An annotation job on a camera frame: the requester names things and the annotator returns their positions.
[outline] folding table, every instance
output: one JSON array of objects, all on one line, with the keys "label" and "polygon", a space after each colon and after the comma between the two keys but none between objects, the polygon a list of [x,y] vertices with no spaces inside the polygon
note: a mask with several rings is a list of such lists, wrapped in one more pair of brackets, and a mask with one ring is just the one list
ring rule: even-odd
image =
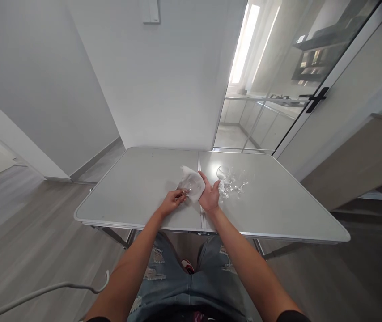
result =
[{"label": "folding table", "polygon": [[[220,207],[257,250],[269,259],[295,250],[302,243],[348,242],[347,230],[272,156],[256,153],[129,148],[75,211],[75,219],[99,227],[124,247],[130,244],[111,227],[141,230],[169,190],[182,176],[181,165],[203,171],[213,184],[225,165],[252,174],[244,193],[230,192]],[[166,218],[162,230],[214,234],[213,224],[198,203],[187,200]],[[256,238],[293,243],[264,254]]]}]

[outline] red shoe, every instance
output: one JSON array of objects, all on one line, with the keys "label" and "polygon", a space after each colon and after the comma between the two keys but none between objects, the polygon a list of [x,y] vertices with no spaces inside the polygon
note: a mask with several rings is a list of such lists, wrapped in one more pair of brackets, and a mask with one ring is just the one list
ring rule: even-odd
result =
[{"label": "red shoe", "polygon": [[188,274],[194,274],[194,268],[192,267],[188,259],[183,259],[181,261],[182,267],[188,272]]}]

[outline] glass door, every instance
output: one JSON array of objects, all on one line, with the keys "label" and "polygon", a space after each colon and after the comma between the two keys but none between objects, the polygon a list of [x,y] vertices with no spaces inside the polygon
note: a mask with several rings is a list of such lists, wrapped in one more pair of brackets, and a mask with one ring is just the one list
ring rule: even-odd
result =
[{"label": "glass door", "polygon": [[379,3],[249,0],[213,150],[276,155]]}]

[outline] cable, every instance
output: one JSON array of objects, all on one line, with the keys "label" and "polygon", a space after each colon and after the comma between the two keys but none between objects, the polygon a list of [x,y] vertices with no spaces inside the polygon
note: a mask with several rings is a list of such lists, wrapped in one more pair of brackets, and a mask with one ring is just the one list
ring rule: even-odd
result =
[{"label": "cable", "polygon": [[26,303],[27,301],[34,299],[35,297],[41,296],[42,294],[54,291],[54,290],[59,289],[59,288],[87,289],[87,290],[90,290],[94,294],[99,294],[101,291],[103,291],[103,289],[106,287],[108,282],[109,282],[109,271],[106,271],[106,283],[99,290],[96,290],[91,286],[74,284],[74,283],[70,283],[70,282],[62,282],[62,283],[58,283],[55,285],[47,286],[45,288],[41,288],[38,291],[27,294],[27,295],[23,296],[22,298],[14,301],[14,302],[11,302],[9,304],[6,304],[6,305],[0,307],[0,315],[8,312],[9,310],[12,310],[13,308],[15,308],[15,307],[17,307],[23,303]]}]

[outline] distressed denim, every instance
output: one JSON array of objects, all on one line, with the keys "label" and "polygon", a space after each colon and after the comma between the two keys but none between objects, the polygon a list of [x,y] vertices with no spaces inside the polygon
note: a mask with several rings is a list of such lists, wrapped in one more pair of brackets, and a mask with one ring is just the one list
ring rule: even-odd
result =
[{"label": "distressed denim", "polygon": [[202,245],[196,273],[189,275],[157,235],[127,321],[144,321],[171,305],[210,305],[238,322],[260,320],[218,236]]}]

